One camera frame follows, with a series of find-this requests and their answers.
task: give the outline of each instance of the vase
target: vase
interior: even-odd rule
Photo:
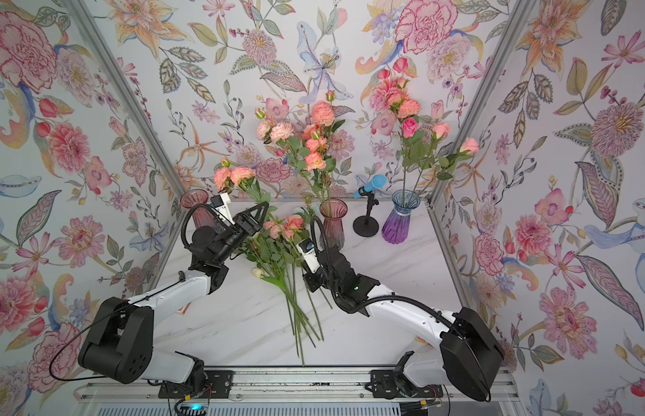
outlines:
[[[411,190],[392,194],[394,209],[382,226],[382,237],[391,244],[401,244],[408,238],[410,213],[419,206],[419,196]]]
[[[331,198],[320,205],[324,217],[324,233],[330,247],[343,248],[346,235],[343,233],[343,217],[348,213],[348,206],[340,199]]]

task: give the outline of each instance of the blue microphone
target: blue microphone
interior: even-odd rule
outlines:
[[[384,187],[386,184],[387,177],[385,175],[376,175],[368,182],[368,184],[364,185],[362,188],[364,188],[364,191],[366,192],[371,192],[372,190]],[[352,195],[352,198],[361,198],[359,189],[355,191],[355,193]]]

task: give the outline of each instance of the marble table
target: marble table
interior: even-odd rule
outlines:
[[[252,204],[234,202],[233,213]],[[301,203],[276,202],[276,215],[283,218]],[[372,216],[382,224],[392,210],[390,201],[381,201]],[[442,251],[435,237],[424,204],[414,212],[408,239],[399,245],[383,240],[382,235],[360,237],[352,230],[352,221],[366,212],[366,200],[348,201],[343,219],[346,243],[341,253],[357,273],[378,279],[398,294],[412,297],[431,307],[458,311],[461,304],[454,289]],[[193,221],[189,225],[189,239]],[[181,242],[175,246],[160,278],[159,285],[174,281],[177,271],[186,270],[191,255]],[[241,256],[226,262],[230,271],[223,285],[213,294],[194,301],[186,313],[172,314],[154,334],[154,346],[191,354],[205,365],[301,365],[285,297],[272,284],[251,274],[254,263]],[[298,276],[298,302],[309,317],[314,314]],[[327,298],[332,302],[329,291]],[[334,306],[331,310],[321,293],[312,295],[324,342],[316,347],[304,339],[307,365],[390,365],[402,354],[421,347],[416,336],[389,321],[347,313]]]

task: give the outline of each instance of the painted leaf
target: painted leaf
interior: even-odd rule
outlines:
[[[205,57],[197,53],[191,48],[186,48],[185,46],[175,46],[170,48],[169,52],[175,55],[177,58],[182,59],[187,62],[202,62]]]
[[[571,126],[567,126],[560,131],[554,132],[553,134],[561,138],[572,140],[579,146],[588,147],[593,142],[593,138],[591,137],[592,129],[593,126],[588,123],[582,122],[580,124],[572,124]]]
[[[52,192],[48,192],[41,196],[34,206],[29,208],[27,212],[19,217],[16,236],[20,247],[26,240],[39,232],[45,226],[45,223],[52,213],[54,198],[59,195],[60,192],[61,190],[53,190]]]
[[[629,313],[636,320],[639,328],[643,331],[644,318],[641,314],[639,304],[634,300],[634,296],[622,287],[616,273],[614,273],[609,266],[596,258],[592,258],[587,255],[578,255],[576,258],[581,262],[581,265],[588,276],[588,281],[593,285],[593,287],[604,295],[605,298],[613,302],[613,304]]]
[[[534,91],[545,103],[553,101],[553,86],[551,85],[551,81],[544,75],[534,75]]]
[[[528,81],[523,81],[522,83],[517,84],[516,87],[512,88],[509,94],[507,94],[505,100],[503,100],[503,103],[498,107],[498,110],[506,114],[508,112],[514,111],[514,109],[517,108],[519,101],[521,101],[521,97],[523,97],[523,95],[526,93],[527,89]]]
[[[260,79],[270,80],[278,87],[287,91],[294,91],[295,93],[306,90],[306,86],[295,74],[280,75],[275,72],[267,72]]]
[[[609,227],[616,216],[618,190],[600,181],[595,166],[588,162],[576,162],[583,173],[583,190],[593,212]]]
[[[625,14],[626,0],[606,0],[602,8],[600,33],[607,36]]]
[[[523,135],[526,131],[526,115],[523,110],[518,112],[517,122],[514,124],[514,145],[518,146],[523,140]]]
[[[189,78],[189,85],[191,86],[191,88],[193,88],[195,93],[199,95],[203,100],[209,101],[211,103],[216,103],[216,101],[214,100],[214,97],[211,95],[209,90],[204,85],[190,78]]]
[[[257,66],[258,66],[257,62],[253,61],[249,55],[243,54],[239,58],[237,58],[237,60],[233,64],[233,68],[230,71],[230,75],[235,75],[240,73],[241,71],[252,69]]]
[[[526,115],[530,120],[537,120],[539,117],[539,99],[535,93],[528,92],[526,96]]]

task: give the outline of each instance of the flower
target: flower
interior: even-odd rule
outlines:
[[[16,13],[0,12],[0,72],[13,86],[35,93],[52,86],[57,56],[38,25]]]
[[[334,124],[334,110],[326,101],[320,101],[313,107],[311,117],[318,125],[328,127]]]
[[[73,49],[61,48],[57,56],[57,73],[59,83],[81,104],[90,107],[94,98],[94,78],[82,55]]]
[[[644,129],[644,112],[634,103],[611,105],[597,113],[591,147],[600,156],[620,156],[634,147]]]
[[[635,52],[637,52],[638,50],[645,48],[645,41],[639,43],[638,45],[636,44],[640,36],[641,31],[636,31],[634,35],[632,35],[632,38],[630,39],[630,42],[627,44],[627,46],[625,45],[625,36],[619,36],[618,48],[613,45],[607,45],[607,47],[604,48],[604,52],[608,53],[611,56],[604,57],[602,58],[602,60],[614,61],[615,59],[617,59],[618,62],[616,62],[616,65],[614,65],[615,68],[618,68],[623,61],[626,61],[627,63],[645,61],[645,59],[641,55],[635,54]]]
[[[0,416],[12,416],[27,396],[27,363],[0,367]]]
[[[114,207],[115,210],[123,212],[124,208],[130,208],[131,207],[131,199],[133,199],[133,194],[130,192],[126,191],[112,191],[110,192],[112,195],[112,198],[110,198],[110,202],[112,203],[112,207]]]
[[[177,9],[160,0],[105,1],[112,6],[112,11],[107,17],[115,22],[119,45],[137,37],[151,49],[154,58],[158,59],[161,39],[168,41],[189,39],[186,33],[169,22]]]
[[[403,41],[403,53],[428,51],[450,34],[458,15],[451,0],[411,0],[401,12],[395,40]]]
[[[503,293],[500,290],[500,285],[491,276],[480,272],[477,275],[475,288],[482,304],[494,309],[503,305]]]
[[[518,42],[517,49],[528,50],[522,75],[530,72],[537,62],[550,71],[563,74],[561,46],[581,37],[576,21],[591,4],[586,0],[541,0],[539,16],[528,22],[528,31]]]
[[[465,61],[469,50],[470,41],[460,33],[439,43],[429,52],[429,81],[434,83],[457,71]]]
[[[216,115],[216,112],[207,108],[205,104],[195,100],[195,104],[192,105],[193,114],[202,121],[210,122],[211,124],[216,124],[216,120],[220,120],[220,117]]]
[[[31,362],[29,362],[29,388],[39,393],[47,393],[57,381],[50,375],[50,362],[60,349],[69,341],[72,342],[63,348],[59,357],[52,364],[52,373],[59,378],[64,378],[68,371],[77,363],[77,349],[82,344],[82,338],[73,339],[79,333],[70,322],[63,322],[58,331],[47,331],[43,341],[36,345]]]
[[[290,165],[283,164],[280,159],[269,158],[258,163],[255,168],[255,175],[265,182],[275,184],[290,178]]]
[[[496,207],[491,202],[486,202],[477,213],[477,228],[484,233],[493,235],[502,217],[502,208]]]
[[[121,148],[123,158],[126,160],[122,171],[135,179],[138,187],[142,187],[147,178],[147,149],[142,138],[137,138],[135,144],[129,143]]]
[[[465,142],[461,145],[461,152],[468,151],[468,154],[474,154],[479,151],[479,143],[471,137],[466,137]]]
[[[475,239],[477,263],[484,268],[490,276],[495,276],[503,270],[503,249],[500,242],[491,234],[483,232]]]
[[[420,109],[421,109],[421,106],[417,101],[405,99],[404,102],[399,107],[399,112],[398,114],[396,114],[396,116],[399,119],[404,119],[408,116],[417,115]]]
[[[591,332],[596,332],[597,327],[593,318],[585,316],[589,308],[586,302],[575,305],[576,292],[568,286],[567,291],[559,287],[551,289],[551,298],[546,294],[541,295],[539,308],[547,314],[544,318],[544,338],[557,342],[558,350],[565,353],[567,344],[570,353],[577,359],[583,359],[584,354],[590,350],[597,354],[597,340]]]
[[[547,224],[561,224],[569,220],[570,216],[565,211],[567,201],[560,188],[555,188],[544,199],[534,205],[534,211],[542,217]]]
[[[578,278],[575,274],[573,273],[583,273],[584,269],[581,266],[570,266],[569,263],[574,260],[575,253],[573,251],[567,252],[565,254],[565,257],[562,258],[563,254],[563,248],[561,245],[556,244],[555,245],[556,249],[556,256],[553,257],[549,252],[545,252],[547,255],[547,258],[549,259],[549,263],[552,265],[556,266],[555,269],[553,269],[553,276],[558,276],[558,273],[561,271],[563,272],[563,278],[565,278],[565,281],[567,282],[567,285],[569,287],[574,288],[572,283],[574,282],[578,287],[585,287],[586,283]]]
[[[522,215],[517,221],[517,229],[514,233],[517,244],[523,248],[527,255],[544,254],[553,240],[551,240],[551,229],[547,223],[540,221],[538,215]]]
[[[314,169],[325,169],[327,163],[322,159],[318,152],[313,152],[304,158],[306,161],[306,170],[313,171]]]
[[[27,274],[0,280],[0,335],[4,329],[17,330],[31,316],[35,306],[35,287]]]
[[[55,162],[68,173],[81,171],[90,156],[89,138],[69,122],[55,124],[47,143]]]
[[[61,228],[66,237],[57,238],[53,245],[59,247],[59,257],[64,260],[72,258],[71,268],[82,267],[87,257],[103,253],[105,236],[96,235],[103,232],[103,226],[91,215],[83,217],[82,221],[72,218],[70,224],[71,228]]]
[[[401,124],[401,130],[403,131],[403,137],[412,137],[415,134],[419,127],[419,123],[415,121],[414,117],[408,117],[406,120],[403,120]]]
[[[273,141],[278,142],[279,140],[285,140],[288,137],[293,135],[293,125],[289,122],[279,122],[276,126],[272,128],[270,137]]]
[[[378,143],[374,143],[372,146],[373,155],[381,159],[386,159],[394,156],[394,151],[387,146],[387,143],[380,140]]]
[[[50,233],[49,232],[44,232],[43,237],[40,238],[40,245],[38,244],[38,240],[36,240],[35,236],[32,236],[29,238],[29,243],[31,244],[32,250],[29,251],[26,248],[20,247],[17,249],[17,254],[19,257],[24,257],[29,260],[26,260],[21,263],[15,263],[13,265],[13,271],[19,271],[24,268],[29,268],[27,271],[27,276],[31,276],[38,270],[38,264],[47,264],[50,261],[46,258],[43,258],[43,255],[50,251],[50,248],[52,248],[52,244],[54,242],[50,243],[50,245],[47,244],[47,242],[50,241]]]
[[[242,46],[246,54],[261,67],[277,58],[277,46],[264,30],[253,29],[245,37]]]
[[[206,11],[210,11],[209,16],[213,16],[216,13],[220,13],[221,16],[225,17],[225,11],[232,9],[235,5],[225,4],[225,0],[207,0],[207,5],[203,5],[202,8]]]

